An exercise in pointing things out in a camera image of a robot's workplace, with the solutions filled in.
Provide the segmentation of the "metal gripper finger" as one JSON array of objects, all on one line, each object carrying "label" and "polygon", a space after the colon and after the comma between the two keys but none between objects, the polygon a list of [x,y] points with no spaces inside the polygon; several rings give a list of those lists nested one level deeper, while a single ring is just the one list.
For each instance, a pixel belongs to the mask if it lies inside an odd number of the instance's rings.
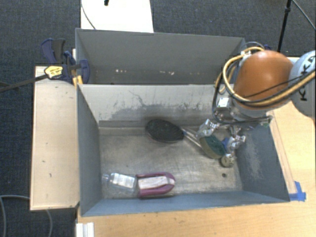
[{"label": "metal gripper finger", "polygon": [[226,142],[226,154],[234,154],[235,151],[246,141],[246,136],[233,135]]},{"label": "metal gripper finger", "polygon": [[197,130],[197,138],[209,137],[216,129],[218,129],[218,123],[207,119]]}]

